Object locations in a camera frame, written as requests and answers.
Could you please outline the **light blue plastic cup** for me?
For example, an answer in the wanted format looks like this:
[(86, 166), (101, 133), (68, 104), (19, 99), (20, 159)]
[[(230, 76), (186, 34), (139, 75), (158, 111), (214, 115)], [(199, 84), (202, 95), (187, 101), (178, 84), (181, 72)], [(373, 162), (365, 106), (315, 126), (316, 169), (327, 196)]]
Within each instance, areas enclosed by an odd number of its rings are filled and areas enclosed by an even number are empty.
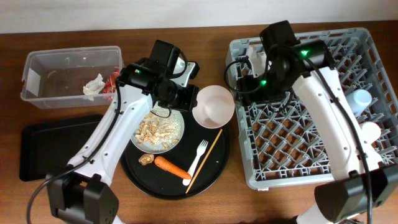
[(361, 115), (361, 113), (370, 105), (372, 99), (371, 94), (367, 90), (362, 89), (355, 90), (346, 96), (346, 100), (355, 117)]

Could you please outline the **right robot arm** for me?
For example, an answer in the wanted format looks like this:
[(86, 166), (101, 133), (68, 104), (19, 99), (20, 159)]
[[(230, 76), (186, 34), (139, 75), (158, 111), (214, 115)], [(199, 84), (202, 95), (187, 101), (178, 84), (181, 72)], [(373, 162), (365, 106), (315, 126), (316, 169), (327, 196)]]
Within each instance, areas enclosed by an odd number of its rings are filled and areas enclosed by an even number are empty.
[(338, 223), (359, 213), (371, 214), (397, 188), (397, 166), (383, 165), (373, 148), (378, 126), (357, 122), (326, 44), (294, 40), (264, 49), (261, 74), (238, 80), (239, 102), (287, 105), (290, 96), (297, 96), (320, 135), (333, 176), (332, 182), (315, 189), (315, 204), (295, 221)]

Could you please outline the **cream plastic cup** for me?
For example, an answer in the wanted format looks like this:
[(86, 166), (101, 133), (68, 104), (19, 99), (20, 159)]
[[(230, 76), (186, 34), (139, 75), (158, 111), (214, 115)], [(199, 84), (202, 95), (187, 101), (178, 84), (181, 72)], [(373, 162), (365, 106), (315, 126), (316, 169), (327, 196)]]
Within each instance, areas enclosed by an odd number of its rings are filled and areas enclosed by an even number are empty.
[(369, 144), (372, 144), (381, 136), (381, 129), (374, 122), (371, 121), (364, 122), (360, 124), (360, 128), (363, 132), (364, 140)]

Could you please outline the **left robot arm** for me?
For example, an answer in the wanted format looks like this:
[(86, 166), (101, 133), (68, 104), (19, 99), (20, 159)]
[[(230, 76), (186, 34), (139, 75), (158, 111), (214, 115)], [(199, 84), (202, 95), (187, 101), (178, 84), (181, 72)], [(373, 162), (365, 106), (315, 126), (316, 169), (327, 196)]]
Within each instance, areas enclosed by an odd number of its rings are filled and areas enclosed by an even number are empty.
[(50, 211), (66, 223), (120, 223), (119, 200), (110, 186), (114, 171), (140, 122), (154, 105), (191, 111), (197, 105), (198, 87), (174, 80), (194, 79), (196, 62), (175, 73), (174, 62), (161, 64), (148, 58), (124, 67), (116, 79), (116, 93), (102, 120), (84, 146), (59, 174), (49, 174), (29, 199), (30, 223), (34, 199), (47, 189)]

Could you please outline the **red snack wrapper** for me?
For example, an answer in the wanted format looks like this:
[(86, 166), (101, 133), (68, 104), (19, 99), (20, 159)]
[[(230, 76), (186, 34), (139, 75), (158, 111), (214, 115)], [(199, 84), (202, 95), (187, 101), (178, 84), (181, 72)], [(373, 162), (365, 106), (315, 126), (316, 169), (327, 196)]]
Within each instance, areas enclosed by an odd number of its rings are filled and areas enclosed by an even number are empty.
[(116, 79), (119, 76), (119, 69), (115, 71), (107, 78), (102, 94), (110, 94), (116, 91)]

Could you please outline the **pink bowl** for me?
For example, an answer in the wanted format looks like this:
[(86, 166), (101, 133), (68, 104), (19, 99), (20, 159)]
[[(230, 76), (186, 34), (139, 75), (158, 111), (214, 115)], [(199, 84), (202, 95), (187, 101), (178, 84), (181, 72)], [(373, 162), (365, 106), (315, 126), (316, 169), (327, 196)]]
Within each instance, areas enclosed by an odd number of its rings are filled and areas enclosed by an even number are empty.
[(195, 121), (208, 129), (226, 125), (234, 114), (234, 100), (229, 90), (210, 85), (197, 94), (197, 106), (192, 109)]

